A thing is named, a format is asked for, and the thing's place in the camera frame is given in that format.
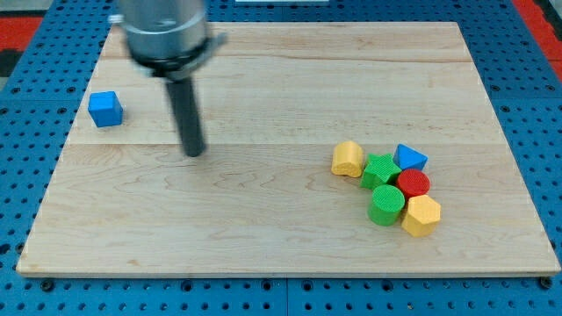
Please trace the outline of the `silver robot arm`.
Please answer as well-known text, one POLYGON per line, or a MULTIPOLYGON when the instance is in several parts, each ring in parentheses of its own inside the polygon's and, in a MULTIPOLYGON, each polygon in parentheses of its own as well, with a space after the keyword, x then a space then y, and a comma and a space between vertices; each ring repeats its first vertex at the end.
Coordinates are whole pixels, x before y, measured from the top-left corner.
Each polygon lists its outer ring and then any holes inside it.
POLYGON ((213 33, 203 0, 118 0, 109 17, 126 35, 133 60, 154 77, 182 81, 227 42, 213 33))

